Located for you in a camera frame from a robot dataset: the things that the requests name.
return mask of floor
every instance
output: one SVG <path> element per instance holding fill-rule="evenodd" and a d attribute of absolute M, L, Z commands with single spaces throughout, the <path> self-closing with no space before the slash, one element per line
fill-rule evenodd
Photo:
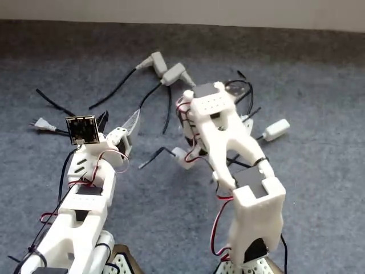
<path fill-rule="evenodd" d="M 286 118 L 290 132 L 263 144 L 286 188 L 283 235 L 289 273 L 363 273 L 365 261 L 365 34 L 218 26 L 118 23 L 0 22 L 0 270 L 10 273 L 55 207 L 68 138 L 37 134 L 32 118 L 65 129 L 64 114 L 35 89 L 79 115 L 110 114 L 107 132 L 122 125 L 157 81 L 138 72 L 113 100 L 89 112 L 131 68 L 160 50 L 169 67 L 182 62 L 203 84 L 237 77 L 255 91 L 253 135 Z M 173 98 L 187 86 L 173 86 Z M 167 107 L 162 88 L 142 112 L 131 168 L 118 178 L 106 229 L 127 244 L 146 273 L 212 273 L 210 230 L 220 207 L 204 162 L 185 171 L 161 146 L 186 148 L 173 117 L 161 134 Z M 239 106 L 243 111 L 247 102 Z M 219 225 L 224 245 L 232 218 Z M 283 266 L 283 247 L 270 257 Z"/>

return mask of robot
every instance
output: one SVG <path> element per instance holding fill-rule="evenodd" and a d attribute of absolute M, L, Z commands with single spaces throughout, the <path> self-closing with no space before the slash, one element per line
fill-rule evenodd
<path fill-rule="evenodd" d="M 217 197 L 224 201 L 211 235 L 211 250 L 221 256 L 215 273 L 274 273 L 266 257 L 277 248 L 282 237 L 286 191 L 258 140 L 274 140 L 290 126 L 282 119 L 254 139 L 252 116 L 259 109 L 250 113 L 251 103 L 243 116 L 236 109 L 236 104 L 252 93 L 246 80 L 208 83 L 186 90 L 176 102 L 176 114 L 190 151 L 162 147 L 140 166 L 146 166 L 162 151 L 168 151 L 186 169 L 193 167 L 198 159 L 209 164 L 217 183 Z M 67 173 L 69 190 L 64 198 L 59 197 L 55 210 L 42 217 L 48 216 L 43 220 L 45 226 L 56 216 L 48 232 L 38 233 L 14 274 L 140 273 L 131 267 L 125 253 L 113 251 L 114 238 L 103 230 L 115 190 L 115 169 L 129 163 L 140 127 L 140 111 L 106 136 L 99 132 L 101 121 L 94 116 L 73 116 L 66 120 L 71 142 L 77 145 L 69 154 L 73 155 Z M 237 156 L 228 158 L 228 150 L 235 150 L 248 164 L 237 161 Z M 232 175 L 228 169 L 231 163 L 247 169 Z M 228 195 L 219 195 L 218 188 Z M 234 218 L 226 246 L 216 251 L 215 230 L 229 202 L 233 203 Z"/>
<path fill-rule="evenodd" d="M 245 85 L 237 86 L 236 82 Z M 162 147 L 151 160 L 140 166 L 145 167 L 164 150 L 186 169 L 198 159 L 207 161 L 217 189 L 221 187 L 229 193 L 224 197 L 217 195 L 225 200 L 222 210 L 230 201 L 234 207 L 227 245 L 219 251 L 214 250 L 214 236 L 222 210 L 213 225 L 211 249 L 213 254 L 223 255 L 216 273 L 273 273 L 265 257 L 277 248 L 283 227 L 282 207 L 286 191 L 257 141 L 276 139 L 286 132 L 289 123 L 282 119 L 254 139 L 251 136 L 252 116 L 259 109 L 244 116 L 239 116 L 236 110 L 236 103 L 253 92 L 247 83 L 245 80 L 226 84 L 216 82 L 186 90 L 176 102 L 176 114 L 190 151 L 178 147 L 170 151 Z M 247 86 L 250 87 L 248 93 L 245 91 Z M 249 164 L 236 161 L 237 156 L 227 158 L 228 150 L 236 151 Z M 232 176 L 229 163 L 248 169 Z"/>

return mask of wall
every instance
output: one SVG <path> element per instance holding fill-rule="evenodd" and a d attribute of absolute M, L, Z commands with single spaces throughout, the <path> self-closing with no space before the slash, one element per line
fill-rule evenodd
<path fill-rule="evenodd" d="M 0 0 L 0 18 L 365 31 L 365 1 Z"/>

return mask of red wire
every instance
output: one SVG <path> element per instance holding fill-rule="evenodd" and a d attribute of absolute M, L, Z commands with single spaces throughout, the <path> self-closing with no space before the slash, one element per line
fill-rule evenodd
<path fill-rule="evenodd" d="M 214 248 L 214 241 L 216 238 L 216 231 L 217 231 L 217 225 L 218 225 L 218 221 L 219 218 L 221 217 L 221 214 L 223 212 L 223 209 L 226 207 L 226 205 L 232 201 L 233 199 L 227 199 L 227 201 L 222 205 L 221 209 L 219 210 L 216 219 L 214 220 L 213 223 L 213 228 L 212 228 L 212 234 L 210 235 L 210 249 L 212 250 L 212 253 L 216 256 L 221 256 L 223 254 L 224 251 L 229 250 L 230 247 L 223 247 L 221 248 L 218 252 L 215 251 Z"/>
<path fill-rule="evenodd" d="M 179 104 L 177 107 L 176 107 L 176 111 L 180 111 L 180 112 L 182 112 L 182 113 L 184 113 L 184 114 L 186 114 L 188 111 L 186 110 L 186 111 L 183 111 L 183 110 L 181 110 L 180 109 L 180 107 L 181 106 L 184 106 L 184 105 L 186 105 L 186 104 L 190 104 L 190 102 L 185 102 L 185 103 L 181 103 L 181 104 Z"/>
<path fill-rule="evenodd" d="M 229 254 L 225 254 L 221 257 L 221 261 L 230 261 L 230 257 L 229 257 Z"/>
<path fill-rule="evenodd" d="M 43 218 L 44 218 L 44 217 L 46 217 L 46 216 L 58 216 L 58 214 L 57 214 L 57 213 L 52 214 L 52 212 L 45 212 L 45 213 L 43 213 L 43 214 L 40 216 L 39 221 L 40 221 L 42 224 L 49 224 L 49 225 L 52 225 L 52 223 L 50 223 L 50 222 L 45 222 L 45 221 L 43 221 Z"/>

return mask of cable connector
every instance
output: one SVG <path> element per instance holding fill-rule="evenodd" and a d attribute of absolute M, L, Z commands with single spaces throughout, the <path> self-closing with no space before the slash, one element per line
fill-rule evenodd
<path fill-rule="evenodd" d="M 57 132 L 62 135 L 68 135 L 68 132 L 65 130 L 60 130 L 55 126 L 49 124 L 48 121 L 44 120 L 42 117 L 39 119 L 33 119 L 33 123 L 29 123 L 31 126 L 34 126 L 37 130 L 45 130 L 45 131 L 52 131 Z"/>
<path fill-rule="evenodd" d="M 37 130 L 49 130 L 49 131 L 56 131 L 56 127 L 49 124 L 48 121 L 44 120 L 40 117 L 38 120 L 33 119 L 33 123 L 29 123 L 31 126 L 34 126 Z"/>
<path fill-rule="evenodd" d="M 195 86 L 195 83 L 192 81 L 191 77 L 186 71 L 186 68 L 181 63 L 177 63 L 172 68 L 170 68 L 161 79 L 161 83 L 165 86 L 170 86 L 174 84 L 177 80 L 183 80 L 186 84 L 191 87 Z"/>
<path fill-rule="evenodd" d="M 280 137 L 289 129 L 290 125 L 286 119 L 281 119 L 271 126 L 268 126 L 262 134 L 262 137 L 266 141 L 272 141 Z"/>
<path fill-rule="evenodd" d="M 158 77 L 162 77 L 167 71 L 167 65 L 161 52 L 157 51 L 152 53 L 146 60 L 143 60 L 139 65 L 136 66 L 136 70 L 143 69 L 145 67 L 151 67 L 155 69 Z"/>

